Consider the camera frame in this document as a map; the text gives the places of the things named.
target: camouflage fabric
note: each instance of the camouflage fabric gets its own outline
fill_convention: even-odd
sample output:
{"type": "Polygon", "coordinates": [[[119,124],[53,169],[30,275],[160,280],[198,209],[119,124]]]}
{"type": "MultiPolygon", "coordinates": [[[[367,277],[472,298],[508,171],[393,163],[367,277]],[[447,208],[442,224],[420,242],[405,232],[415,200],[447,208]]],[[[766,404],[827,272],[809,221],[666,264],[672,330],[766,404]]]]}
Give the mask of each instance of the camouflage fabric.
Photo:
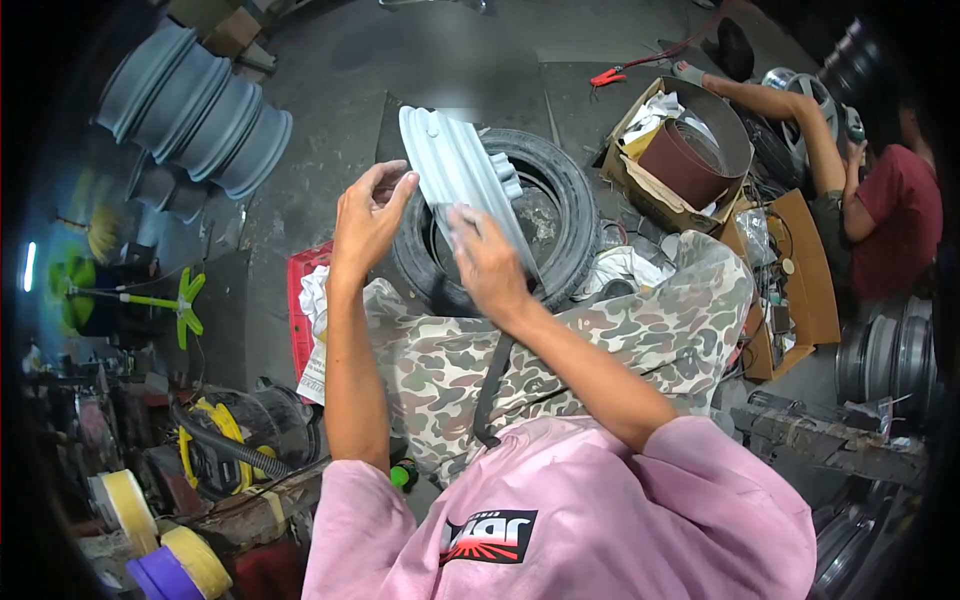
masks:
{"type": "MultiPolygon", "coordinates": [[[[708,416],[754,284],[727,246],[696,231],[681,235],[676,265],[653,290],[557,319],[637,372],[681,414],[708,416]]],[[[370,283],[364,298],[392,427],[409,441],[418,468],[448,485],[483,447],[473,437],[473,412],[500,332],[483,319],[412,315],[385,279],[370,283]]],[[[539,358],[514,346],[490,415],[493,433],[541,415],[584,413],[539,358]]]]}

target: gray rim stack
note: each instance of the gray rim stack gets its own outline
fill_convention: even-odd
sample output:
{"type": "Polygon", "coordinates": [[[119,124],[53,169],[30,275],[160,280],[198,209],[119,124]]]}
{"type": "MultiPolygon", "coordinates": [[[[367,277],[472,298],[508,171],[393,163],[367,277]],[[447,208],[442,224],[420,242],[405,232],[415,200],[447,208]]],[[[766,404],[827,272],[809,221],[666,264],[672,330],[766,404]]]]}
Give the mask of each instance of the gray rim stack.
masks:
{"type": "Polygon", "coordinates": [[[157,164],[173,162],[239,200],[279,162],[293,117],[196,41],[192,29],[175,25],[150,36],[110,77],[96,121],[117,143],[132,140],[157,164]]]}
{"type": "Polygon", "coordinates": [[[145,150],[133,167],[127,200],[137,200],[156,212],[169,212],[190,225],[204,209],[206,185],[191,181],[182,169],[154,164],[145,150]]]}
{"type": "Polygon", "coordinates": [[[943,385],[930,325],[931,303],[911,297],[898,321],[876,314],[868,323],[844,327],[834,363],[840,402],[872,402],[912,395],[894,405],[894,414],[919,415],[924,426],[937,419],[943,385]]]}

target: red wire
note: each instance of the red wire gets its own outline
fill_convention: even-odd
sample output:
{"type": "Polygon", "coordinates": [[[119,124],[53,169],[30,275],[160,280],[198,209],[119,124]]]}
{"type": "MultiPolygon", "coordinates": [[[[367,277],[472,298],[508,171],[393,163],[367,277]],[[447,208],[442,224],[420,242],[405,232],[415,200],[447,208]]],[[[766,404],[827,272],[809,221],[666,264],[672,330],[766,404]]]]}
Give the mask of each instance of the red wire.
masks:
{"type": "Polygon", "coordinates": [[[720,8],[717,9],[716,12],[713,14],[713,16],[710,18],[710,21],[708,21],[706,25],[704,25],[702,28],[700,28],[700,31],[698,31],[697,33],[695,33],[695,34],[693,34],[692,36],[688,37],[687,39],[685,39],[684,41],[680,42],[680,43],[677,44],[676,46],[673,46],[673,47],[671,47],[671,48],[667,48],[667,49],[664,50],[663,52],[658,52],[658,53],[656,53],[656,54],[652,54],[652,55],[650,55],[649,57],[644,57],[644,58],[642,58],[642,59],[631,60],[630,62],[627,62],[626,64],[624,64],[624,65],[623,65],[623,68],[626,69],[626,68],[628,68],[628,67],[634,66],[635,64],[643,64],[644,62],[653,62],[654,60],[669,59],[670,57],[676,55],[678,52],[680,52],[681,50],[683,50],[683,48],[689,46],[689,45],[690,45],[690,42],[692,42],[692,41],[693,41],[694,39],[696,39],[697,37],[702,36],[702,35],[707,31],[707,29],[709,29],[710,27],[713,26],[713,24],[714,24],[714,23],[720,18],[720,16],[722,15],[724,9],[727,7],[727,2],[728,2],[728,0],[724,0],[723,4],[720,5],[720,8]]]}

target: fluorescent light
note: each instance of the fluorescent light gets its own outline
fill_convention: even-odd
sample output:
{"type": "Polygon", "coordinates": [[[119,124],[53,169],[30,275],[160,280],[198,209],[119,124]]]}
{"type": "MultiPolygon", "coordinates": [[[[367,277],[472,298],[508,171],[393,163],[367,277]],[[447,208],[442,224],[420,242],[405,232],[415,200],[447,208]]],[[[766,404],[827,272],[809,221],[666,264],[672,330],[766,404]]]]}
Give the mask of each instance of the fluorescent light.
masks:
{"type": "Polygon", "coordinates": [[[23,291],[29,292],[34,287],[34,258],[36,257],[36,244],[30,243],[27,247],[27,268],[23,271],[23,291]]]}

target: red shirt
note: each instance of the red shirt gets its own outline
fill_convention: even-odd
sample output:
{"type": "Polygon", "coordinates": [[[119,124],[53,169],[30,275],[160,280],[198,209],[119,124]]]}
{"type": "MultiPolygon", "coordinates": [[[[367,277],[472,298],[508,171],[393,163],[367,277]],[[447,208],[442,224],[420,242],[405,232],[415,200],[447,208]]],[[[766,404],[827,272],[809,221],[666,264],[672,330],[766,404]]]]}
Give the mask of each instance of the red shirt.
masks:
{"type": "Polygon", "coordinates": [[[860,298],[909,292],[933,262],[943,234],[936,172],[910,150],[891,144],[856,195],[876,229],[853,247],[854,292],[860,298]]]}

